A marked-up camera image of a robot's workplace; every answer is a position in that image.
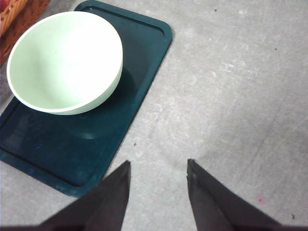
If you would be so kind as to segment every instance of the dark green tray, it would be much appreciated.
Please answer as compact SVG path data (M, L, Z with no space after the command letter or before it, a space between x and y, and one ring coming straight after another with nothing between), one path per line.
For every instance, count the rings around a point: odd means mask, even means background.
M123 45L119 85L99 107L72 116L41 113L13 98L0 117L0 158L67 195L81 196L105 174L165 56L172 31L162 21L95 0L75 11L97 14L118 31Z

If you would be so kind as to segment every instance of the basket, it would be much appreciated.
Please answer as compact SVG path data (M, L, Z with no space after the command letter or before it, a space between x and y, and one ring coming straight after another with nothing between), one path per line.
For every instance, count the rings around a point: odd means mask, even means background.
M50 0L11 0L1 13L0 65L9 56L19 37L44 12Z
M28 0L11 0L10 4L1 12L1 29L0 35L2 36L7 28L11 25L12 21L25 7Z

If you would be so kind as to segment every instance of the black object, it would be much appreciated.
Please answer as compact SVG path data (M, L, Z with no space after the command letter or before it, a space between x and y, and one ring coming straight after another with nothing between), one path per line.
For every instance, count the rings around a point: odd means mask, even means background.
M308 227L281 225L232 193L192 159L188 160L187 183L199 231L308 231Z
M0 227L2 231L120 231L130 185L124 162L87 194L35 227Z
M67 195L81 196L105 174L172 32L162 21L95 0L81 3L75 11L103 17L119 33L123 72L116 90L97 108L72 116L38 112L13 98L0 117L0 159Z

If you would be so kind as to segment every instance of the tray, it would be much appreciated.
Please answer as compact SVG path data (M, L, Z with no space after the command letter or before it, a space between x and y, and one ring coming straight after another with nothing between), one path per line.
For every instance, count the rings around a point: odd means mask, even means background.
M168 24L95 0L75 11L97 14L118 31L123 72L112 96L79 115L32 110L16 98L0 117L0 159L70 196L104 176L172 40Z

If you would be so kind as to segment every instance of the bowl rim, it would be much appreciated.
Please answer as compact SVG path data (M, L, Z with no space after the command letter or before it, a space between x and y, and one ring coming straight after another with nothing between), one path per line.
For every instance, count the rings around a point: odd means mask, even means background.
M38 107L38 106L35 106L27 101L25 101L15 90L15 88L13 87L13 84L12 84L12 81L11 81L11 74L10 74L10 69L11 69L11 62L12 62L12 58L13 58L13 54L15 52L15 50L17 49L18 47L18 44L21 42L21 40L27 36L28 33L30 33L34 28L36 28L37 26L40 26L41 24L43 24L44 22L48 21L48 20L51 20L52 18L55 18L55 17L59 17L59 16L63 16L63 15L66 15L66 14L83 14L83 15L92 15L93 17L96 17L96 18L99 18L101 20L104 20L105 22L107 22L116 32L118 38L119 38L119 41L120 41L120 46L121 46L121 63L119 65L119 70L117 71L117 74L114 76L113 78L113 81L111 81L111 83L109 84L109 86L107 87L107 89L105 89L105 91L102 91L99 93L99 95L97 95L96 97L93 97L92 99L89 99L87 101L84 101L84 102L81 102L81 103L78 103L76 105L73 105L73 106L70 106L70 107L63 107L63 108L55 108L55 109L50 109L50 108L43 108L43 107ZM93 13L88 13L88 12L82 12L82 11L68 11L68 12L62 12L62 13L56 13L56 14L53 14L51 16L48 16L38 22L36 22L35 24L33 24L30 28L28 28L26 30L26 32L17 40L17 42L14 44L13 48L12 48L12 51L10 53L10 56L8 58L8 62L7 62L7 68L6 68L6 75L7 75L7 80L8 80L8 84L9 84L9 87L12 91L12 93L14 94L14 96L20 101L22 102L24 105L32 108L32 109L35 109L37 111L41 111L41 112L46 112L46 113L51 113L51 114L57 114L57 113L65 113L65 112L70 112L70 111L74 111L78 108L81 108L81 107L84 107L88 104L90 104L92 101L96 100L97 98L101 97L101 95L103 95L109 88L110 86L114 83L114 81L116 80L116 77L119 75L119 72L122 71L122 66L123 66L123 45L122 45L122 41L121 41L121 37L119 36L117 30L115 29L115 27L109 23L106 19L96 15L96 14L93 14Z

